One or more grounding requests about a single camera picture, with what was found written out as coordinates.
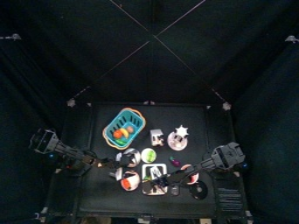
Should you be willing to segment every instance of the purple object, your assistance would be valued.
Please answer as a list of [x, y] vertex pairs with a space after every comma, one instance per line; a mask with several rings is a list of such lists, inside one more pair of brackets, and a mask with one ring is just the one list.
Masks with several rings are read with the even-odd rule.
[[171, 163], [175, 167], [180, 167], [181, 166], [181, 162], [173, 158], [173, 157], [169, 157], [169, 160], [171, 160]]

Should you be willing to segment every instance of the teal basket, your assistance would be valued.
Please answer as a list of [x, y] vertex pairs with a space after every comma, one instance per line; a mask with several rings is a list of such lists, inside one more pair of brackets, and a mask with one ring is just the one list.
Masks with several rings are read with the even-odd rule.
[[[135, 132], [129, 133], [128, 138], [121, 136], [121, 138], [119, 139], [121, 142], [120, 144], [113, 138], [113, 132], [121, 128], [125, 129], [127, 126], [132, 126]], [[135, 140], [144, 126], [145, 119], [140, 112], [132, 108], [123, 108], [111, 124], [103, 130], [103, 137], [107, 140], [107, 144], [119, 150], [124, 150]]]

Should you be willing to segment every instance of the pink object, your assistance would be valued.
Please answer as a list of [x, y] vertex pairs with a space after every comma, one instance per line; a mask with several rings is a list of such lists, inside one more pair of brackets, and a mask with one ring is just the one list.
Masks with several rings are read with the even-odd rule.
[[[189, 167], [191, 165], [189, 164], [185, 164], [183, 167], [181, 167], [181, 170], [185, 170], [187, 167]], [[195, 175], [189, 176], [191, 178], [191, 182], [187, 183], [187, 185], [192, 185], [196, 183], [197, 179], [199, 179], [199, 173], [196, 173]]]

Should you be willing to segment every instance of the black enclosure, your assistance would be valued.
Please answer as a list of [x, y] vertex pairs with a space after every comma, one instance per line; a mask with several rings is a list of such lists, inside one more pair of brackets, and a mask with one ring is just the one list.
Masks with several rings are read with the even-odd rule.
[[297, 223], [297, 11], [295, 0], [1, 1], [0, 222], [44, 207], [55, 166], [28, 149], [35, 131], [65, 135], [89, 103], [155, 102], [231, 105], [248, 210]]

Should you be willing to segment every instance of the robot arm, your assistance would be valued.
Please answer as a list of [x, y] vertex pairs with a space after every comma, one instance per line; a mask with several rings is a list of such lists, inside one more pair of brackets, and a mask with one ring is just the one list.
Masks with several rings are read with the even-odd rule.
[[61, 155], [79, 160], [83, 164], [96, 166], [99, 168], [107, 167], [117, 169], [120, 167], [129, 166], [129, 164], [135, 162], [132, 161], [132, 154], [125, 154], [124, 156], [123, 154], [117, 155], [116, 159], [101, 159], [96, 157], [96, 154], [84, 150], [72, 149], [60, 141], [55, 131], [51, 129], [39, 129], [37, 133], [32, 136], [29, 149], [41, 154], [56, 151]]
[[145, 181], [143, 183], [144, 189], [151, 189], [153, 186], [165, 187], [172, 184], [185, 184], [189, 180], [188, 177], [200, 171], [213, 171], [221, 169], [228, 171], [235, 165], [244, 162], [245, 155], [243, 154], [237, 143], [228, 143], [213, 149], [211, 157], [201, 161], [199, 164], [189, 166], [185, 170], [177, 170], [169, 174], [164, 174], [161, 177]]

